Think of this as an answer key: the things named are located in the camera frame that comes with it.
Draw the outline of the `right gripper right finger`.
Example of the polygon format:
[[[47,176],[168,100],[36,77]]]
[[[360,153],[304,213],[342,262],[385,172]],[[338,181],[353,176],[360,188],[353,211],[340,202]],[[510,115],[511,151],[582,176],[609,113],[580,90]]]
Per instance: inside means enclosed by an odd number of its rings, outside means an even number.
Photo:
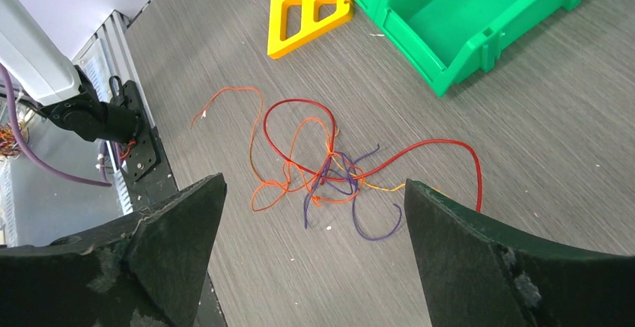
[[[632,326],[634,258],[553,242],[408,180],[404,211],[433,326]]]

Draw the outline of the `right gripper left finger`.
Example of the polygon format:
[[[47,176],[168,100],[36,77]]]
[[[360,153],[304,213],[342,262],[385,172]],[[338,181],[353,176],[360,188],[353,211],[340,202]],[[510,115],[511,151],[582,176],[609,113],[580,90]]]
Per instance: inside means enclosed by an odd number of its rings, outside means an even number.
[[[1,250],[3,326],[193,326],[222,174],[49,245]]]

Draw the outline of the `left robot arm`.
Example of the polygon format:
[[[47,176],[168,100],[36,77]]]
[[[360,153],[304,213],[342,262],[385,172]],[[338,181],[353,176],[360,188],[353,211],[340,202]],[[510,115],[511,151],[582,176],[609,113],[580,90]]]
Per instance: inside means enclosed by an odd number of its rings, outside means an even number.
[[[1,71],[18,79],[53,124],[86,141],[127,143],[145,127],[140,111],[99,100],[19,0],[1,0]]]

